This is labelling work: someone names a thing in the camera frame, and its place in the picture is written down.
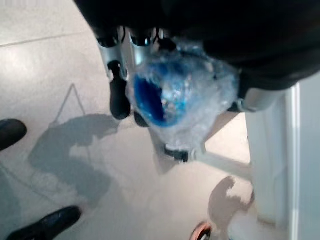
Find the clear plastic wrap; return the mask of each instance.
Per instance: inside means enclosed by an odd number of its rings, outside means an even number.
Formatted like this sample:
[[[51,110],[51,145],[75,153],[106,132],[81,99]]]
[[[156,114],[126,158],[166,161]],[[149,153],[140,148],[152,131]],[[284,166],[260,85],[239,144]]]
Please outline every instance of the clear plastic wrap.
[[[162,141],[189,151],[205,140],[237,93],[237,72],[192,51],[156,53],[130,74],[127,85],[134,109]]]

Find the red wheel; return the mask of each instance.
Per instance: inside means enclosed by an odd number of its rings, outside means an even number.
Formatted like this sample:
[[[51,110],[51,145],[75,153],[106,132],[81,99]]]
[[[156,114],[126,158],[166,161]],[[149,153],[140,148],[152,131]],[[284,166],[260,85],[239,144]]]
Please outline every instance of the red wheel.
[[[194,229],[191,234],[190,240],[209,240],[212,232],[211,224],[208,222],[201,222]]]

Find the black leather shoe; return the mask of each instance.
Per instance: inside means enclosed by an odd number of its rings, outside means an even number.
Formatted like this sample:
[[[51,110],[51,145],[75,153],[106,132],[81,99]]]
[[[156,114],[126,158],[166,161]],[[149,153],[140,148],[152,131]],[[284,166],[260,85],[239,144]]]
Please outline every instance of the black leather shoe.
[[[7,240],[53,240],[66,229],[74,225],[81,217],[77,206],[68,206],[40,221],[10,234]]]
[[[16,119],[0,120],[0,151],[19,142],[27,134],[27,127]]]

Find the floor tile grout line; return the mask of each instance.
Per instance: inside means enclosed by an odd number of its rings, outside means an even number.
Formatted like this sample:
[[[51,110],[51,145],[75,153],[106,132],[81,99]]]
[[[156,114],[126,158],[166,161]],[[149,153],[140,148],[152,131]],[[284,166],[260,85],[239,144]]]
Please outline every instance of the floor tile grout line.
[[[50,39],[58,39],[58,38],[64,38],[64,37],[69,37],[69,36],[81,35],[81,34],[85,34],[85,33],[89,33],[89,31],[87,30],[87,31],[80,31],[80,32],[75,32],[75,33],[61,34],[61,35],[55,35],[55,36],[47,36],[47,37],[30,39],[30,40],[19,41],[19,42],[12,42],[12,43],[7,43],[7,44],[0,45],[0,48],[6,48],[6,47],[22,45],[22,44],[29,44],[29,43],[45,41],[45,40],[50,40]]]

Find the black rubber foot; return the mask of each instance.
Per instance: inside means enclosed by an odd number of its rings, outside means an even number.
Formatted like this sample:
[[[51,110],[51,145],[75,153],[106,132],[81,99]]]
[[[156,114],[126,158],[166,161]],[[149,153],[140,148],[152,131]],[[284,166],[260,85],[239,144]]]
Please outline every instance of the black rubber foot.
[[[81,217],[77,206],[68,206],[10,234],[7,240],[53,240]]]
[[[25,124],[17,119],[0,120],[0,151],[19,142],[27,134]]]
[[[164,148],[164,153],[170,157],[173,157],[174,160],[187,163],[188,162],[188,151],[183,150],[171,150],[167,146]]]
[[[134,120],[136,124],[138,124],[142,128],[147,128],[149,127],[148,123],[143,119],[143,117],[137,113],[136,111],[134,112]]]

